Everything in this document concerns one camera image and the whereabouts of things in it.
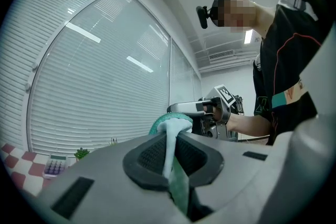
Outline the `small potted succulent plant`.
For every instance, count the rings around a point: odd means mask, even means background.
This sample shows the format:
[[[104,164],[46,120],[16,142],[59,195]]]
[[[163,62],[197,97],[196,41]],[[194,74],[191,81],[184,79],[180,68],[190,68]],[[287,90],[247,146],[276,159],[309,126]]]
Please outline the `small potted succulent plant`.
[[[76,161],[81,160],[82,158],[84,158],[86,155],[88,155],[90,153],[90,151],[88,149],[84,149],[84,148],[80,148],[78,149],[75,153],[74,156],[76,158]]]

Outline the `person's right hand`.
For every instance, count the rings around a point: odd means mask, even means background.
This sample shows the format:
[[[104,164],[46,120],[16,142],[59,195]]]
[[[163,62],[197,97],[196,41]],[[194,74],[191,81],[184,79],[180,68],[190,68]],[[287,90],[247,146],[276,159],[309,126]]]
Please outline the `person's right hand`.
[[[204,112],[210,114],[215,121],[222,120],[222,111],[220,108],[213,106],[212,104],[207,104],[203,106]]]

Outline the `purple-keyed calculator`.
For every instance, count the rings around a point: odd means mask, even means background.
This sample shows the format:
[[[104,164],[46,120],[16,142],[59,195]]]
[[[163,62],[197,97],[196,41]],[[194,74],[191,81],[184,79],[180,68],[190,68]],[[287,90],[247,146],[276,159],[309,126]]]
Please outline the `purple-keyed calculator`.
[[[43,178],[53,179],[62,174],[67,168],[68,158],[66,156],[49,155],[43,171]]]

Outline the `ceiling air vent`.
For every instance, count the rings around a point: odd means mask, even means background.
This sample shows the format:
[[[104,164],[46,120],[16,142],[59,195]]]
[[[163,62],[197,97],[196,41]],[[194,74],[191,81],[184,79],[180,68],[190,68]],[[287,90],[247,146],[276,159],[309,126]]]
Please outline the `ceiling air vent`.
[[[222,51],[222,52],[218,52],[212,55],[209,55],[209,61],[217,61],[217,60],[221,60],[221,59],[225,59],[225,58],[229,58],[229,57],[233,57],[234,56],[234,50],[227,50],[227,51]]]

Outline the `white window blinds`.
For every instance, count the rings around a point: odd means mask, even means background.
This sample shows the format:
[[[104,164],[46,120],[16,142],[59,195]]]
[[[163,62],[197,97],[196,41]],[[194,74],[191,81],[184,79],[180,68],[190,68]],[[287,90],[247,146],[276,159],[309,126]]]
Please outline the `white window blinds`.
[[[199,75],[138,0],[14,0],[0,26],[0,141],[73,156],[147,135]]]

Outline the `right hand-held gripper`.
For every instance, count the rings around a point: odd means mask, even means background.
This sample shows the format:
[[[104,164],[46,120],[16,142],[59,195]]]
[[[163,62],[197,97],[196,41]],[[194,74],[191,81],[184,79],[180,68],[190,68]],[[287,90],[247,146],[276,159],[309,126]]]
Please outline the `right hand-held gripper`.
[[[199,98],[199,101],[182,102],[170,105],[167,108],[167,113],[178,112],[188,116],[203,116],[206,113],[209,113],[209,110],[204,110],[205,106],[217,106],[217,103],[210,100],[215,97],[220,97],[221,100],[224,101],[224,104],[229,104],[230,112],[232,114],[244,115],[242,97],[231,94],[223,84],[213,87],[209,94],[206,97]],[[201,120],[201,126],[203,128],[203,136],[225,141],[238,141],[238,132],[228,131],[223,122],[216,122],[212,117]]]

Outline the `person in black shirt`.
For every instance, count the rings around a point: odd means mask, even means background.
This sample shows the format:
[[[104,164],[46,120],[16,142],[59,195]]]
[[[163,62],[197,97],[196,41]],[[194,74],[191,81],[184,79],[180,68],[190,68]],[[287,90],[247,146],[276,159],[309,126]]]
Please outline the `person in black shirt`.
[[[300,74],[322,46],[332,26],[326,0],[279,0],[253,64],[255,115],[272,124],[268,145],[317,115]]]

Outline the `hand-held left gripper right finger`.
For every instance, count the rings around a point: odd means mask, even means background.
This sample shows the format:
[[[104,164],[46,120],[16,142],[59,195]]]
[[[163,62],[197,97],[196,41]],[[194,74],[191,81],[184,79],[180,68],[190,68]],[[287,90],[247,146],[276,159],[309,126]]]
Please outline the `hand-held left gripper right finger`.
[[[257,224],[268,197],[267,186],[261,179],[261,170],[267,162],[244,153],[270,156],[272,147],[215,140],[186,132],[180,133],[179,137],[210,148],[223,158],[222,169],[216,178],[208,185],[195,188],[199,204],[211,211],[198,223]]]

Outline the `light blue pouch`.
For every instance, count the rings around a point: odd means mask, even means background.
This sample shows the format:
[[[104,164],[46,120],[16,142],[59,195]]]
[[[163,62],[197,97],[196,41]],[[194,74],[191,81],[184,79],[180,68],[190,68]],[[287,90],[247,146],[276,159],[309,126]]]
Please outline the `light blue pouch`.
[[[160,116],[152,125],[149,134],[166,133],[166,151],[162,175],[168,180],[169,194],[177,208],[187,215],[189,204],[189,179],[175,156],[177,137],[180,132],[192,131],[193,120],[179,112]]]

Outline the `person's right forearm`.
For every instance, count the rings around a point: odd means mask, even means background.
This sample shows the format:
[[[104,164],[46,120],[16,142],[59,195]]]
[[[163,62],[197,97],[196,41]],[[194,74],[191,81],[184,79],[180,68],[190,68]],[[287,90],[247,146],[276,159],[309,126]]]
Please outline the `person's right forearm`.
[[[272,124],[260,115],[245,116],[231,114],[226,123],[226,127],[229,131],[235,131],[253,137],[270,135],[272,132]]]

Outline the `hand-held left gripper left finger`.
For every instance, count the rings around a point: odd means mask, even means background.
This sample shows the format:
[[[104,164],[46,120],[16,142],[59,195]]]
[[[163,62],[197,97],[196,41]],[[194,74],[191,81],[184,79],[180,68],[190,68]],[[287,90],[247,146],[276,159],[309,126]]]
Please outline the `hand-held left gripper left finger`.
[[[47,224],[190,224],[168,193],[140,188],[123,170],[126,153],[152,138],[140,136],[90,153],[40,192],[36,212]],[[52,206],[80,177],[93,183],[66,219]]]

